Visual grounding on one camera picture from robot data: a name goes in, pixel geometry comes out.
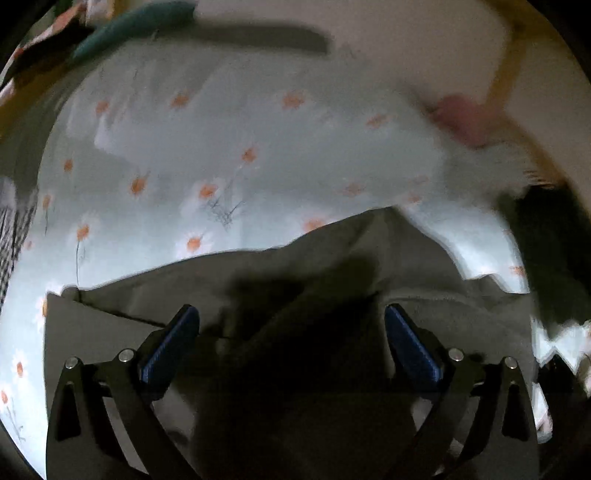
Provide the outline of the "checkered bed sheet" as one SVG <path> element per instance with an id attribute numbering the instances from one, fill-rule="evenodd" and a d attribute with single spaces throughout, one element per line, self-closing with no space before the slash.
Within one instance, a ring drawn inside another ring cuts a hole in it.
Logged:
<path id="1" fill-rule="evenodd" d="M 0 184 L 0 306 L 4 305 L 9 282 L 34 219 L 38 189 L 19 199 L 17 187 L 8 177 Z"/>

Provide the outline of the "pink plush toy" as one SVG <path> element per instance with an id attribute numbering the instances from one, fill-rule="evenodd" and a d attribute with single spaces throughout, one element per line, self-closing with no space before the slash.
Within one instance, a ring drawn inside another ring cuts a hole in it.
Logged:
<path id="1" fill-rule="evenodd" d="M 498 110 L 459 94 L 439 100 L 430 116 L 440 129 L 470 148 L 485 146 L 502 125 Z"/>

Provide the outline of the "wooden bunk bed frame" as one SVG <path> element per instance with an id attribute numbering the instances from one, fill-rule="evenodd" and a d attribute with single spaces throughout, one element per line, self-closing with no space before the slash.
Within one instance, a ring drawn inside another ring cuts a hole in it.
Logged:
<path id="1" fill-rule="evenodd" d="M 485 3 L 507 29 L 486 105 L 504 113 L 553 183 L 590 209 L 590 80 L 552 23 L 528 1 Z"/>

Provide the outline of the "teal pillow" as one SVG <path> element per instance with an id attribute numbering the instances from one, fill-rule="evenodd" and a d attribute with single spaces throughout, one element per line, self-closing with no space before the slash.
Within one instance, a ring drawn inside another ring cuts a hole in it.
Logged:
<path id="1" fill-rule="evenodd" d="M 191 26 L 195 23 L 196 8 L 194 2 L 169 1 L 148 3 L 127 11 L 83 40 L 71 53 L 69 62 L 81 64 L 128 40 Z"/>

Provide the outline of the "grey-green knit hoodie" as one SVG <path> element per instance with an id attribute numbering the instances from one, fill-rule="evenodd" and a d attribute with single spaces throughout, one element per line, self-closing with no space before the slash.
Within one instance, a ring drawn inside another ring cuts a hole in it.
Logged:
<path id="1" fill-rule="evenodd" d="M 45 379 L 64 363 L 136 350 L 183 305 L 190 340 L 152 409 L 194 479 L 407 479 L 400 470 L 432 403 L 398 378 L 384 322 L 397 303 L 447 348 L 520 365 L 531 395 L 529 299 L 464 279 L 448 252 L 393 208 L 280 248 L 225 252 L 49 300 Z M 112 399 L 125 458 L 144 468 Z"/>

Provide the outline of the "light blue floral duvet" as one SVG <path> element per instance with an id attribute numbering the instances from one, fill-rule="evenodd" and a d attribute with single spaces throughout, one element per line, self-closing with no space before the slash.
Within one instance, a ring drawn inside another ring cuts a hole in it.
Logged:
<path id="1" fill-rule="evenodd" d="M 33 216 L 1 308 L 1 419 L 45 470 L 46 297 L 209 253 L 264 249 L 399 206 L 463 276 L 527 291 L 493 207 L 534 166 L 469 150 L 360 59 L 134 41 L 60 81 L 1 147 L 32 177 Z"/>

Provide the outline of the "black folded garment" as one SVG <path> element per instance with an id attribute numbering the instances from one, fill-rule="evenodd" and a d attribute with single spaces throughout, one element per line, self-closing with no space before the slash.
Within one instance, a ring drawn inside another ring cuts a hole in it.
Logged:
<path id="1" fill-rule="evenodd" d="M 551 338 L 590 319 L 590 217 L 567 184 L 501 194 L 497 207 L 513 234 L 536 316 Z"/>

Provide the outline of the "grey blanket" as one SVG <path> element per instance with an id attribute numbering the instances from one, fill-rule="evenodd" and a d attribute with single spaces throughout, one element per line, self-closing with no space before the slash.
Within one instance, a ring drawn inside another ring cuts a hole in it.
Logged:
<path id="1" fill-rule="evenodd" d="M 215 45 L 294 50 L 327 55 L 332 46 L 328 35 L 297 24 L 228 23 L 199 21 L 174 30 L 162 31 L 166 38 L 192 40 Z"/>

